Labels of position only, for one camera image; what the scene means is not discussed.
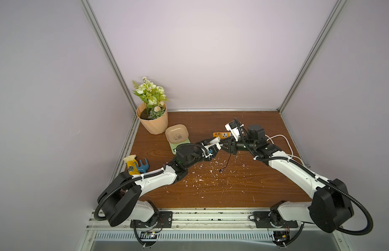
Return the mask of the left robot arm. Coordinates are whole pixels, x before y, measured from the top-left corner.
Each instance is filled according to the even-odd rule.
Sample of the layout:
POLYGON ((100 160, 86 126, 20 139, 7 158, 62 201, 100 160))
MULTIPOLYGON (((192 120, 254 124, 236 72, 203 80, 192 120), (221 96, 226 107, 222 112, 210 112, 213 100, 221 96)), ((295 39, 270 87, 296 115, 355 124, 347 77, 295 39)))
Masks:
POLYGON ((150 191, 181 181, 188 175, 190 167, 211 161, 220 149, 220 143, 181 144, 175 157, 157 170, 140 175, 120 173, 98 197, 94 219, 106 220, 111 227, 126 220, 140 221, 147 227, 155 226, 160 215, 158 209, 151 201, 141 201, 140 198, 150 191))

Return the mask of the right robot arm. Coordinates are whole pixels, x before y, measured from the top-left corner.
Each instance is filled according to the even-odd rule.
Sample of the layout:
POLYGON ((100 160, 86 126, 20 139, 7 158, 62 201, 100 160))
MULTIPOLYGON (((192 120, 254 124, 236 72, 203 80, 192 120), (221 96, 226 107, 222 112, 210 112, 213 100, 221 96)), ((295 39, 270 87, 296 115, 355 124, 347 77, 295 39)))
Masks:
POLYGON ((339 179, 330 180, 321 176, 285 153, 266 138, 264 129, 257 124, 244 129, 237 120, 225 125, 230 136, 222 140, 223 149, 231 154, 248 151, 255 161, 279 171, 300 187, 311 202, 282 201, 271 207, 271 214, 277 221, 300 221, 315 224, 326 233, 339 231, 348 235, 361 236, 370 233, 374 222, 369 211, 353 196, 339 179), (342 225, 354 215, 357 206, 367 220, 361 230, 343 229, 342 225))

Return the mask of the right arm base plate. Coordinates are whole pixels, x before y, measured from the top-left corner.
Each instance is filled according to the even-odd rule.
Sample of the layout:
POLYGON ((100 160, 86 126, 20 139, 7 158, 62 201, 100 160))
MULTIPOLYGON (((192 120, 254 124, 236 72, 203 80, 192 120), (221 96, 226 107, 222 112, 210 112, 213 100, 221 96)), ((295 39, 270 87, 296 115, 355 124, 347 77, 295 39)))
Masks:
POLYGON ((285 221, 271 211, 255 211, 250 215, 249 220, 254 222, 257 228, 298 228, 296 221, 285 221))

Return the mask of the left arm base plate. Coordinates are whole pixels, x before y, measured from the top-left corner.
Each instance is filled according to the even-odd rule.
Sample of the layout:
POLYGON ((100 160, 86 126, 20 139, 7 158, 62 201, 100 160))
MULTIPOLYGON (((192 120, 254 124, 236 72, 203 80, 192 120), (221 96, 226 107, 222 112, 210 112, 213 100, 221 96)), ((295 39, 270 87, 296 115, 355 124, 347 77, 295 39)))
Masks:
POLYGON ((148 221, 142 222, 139 220, 132 220, 130 223, 131 228, 139 229, 151 229, 151 228, 171 228, 173 220, 172 211, 159 211, 156 212, 148 221))

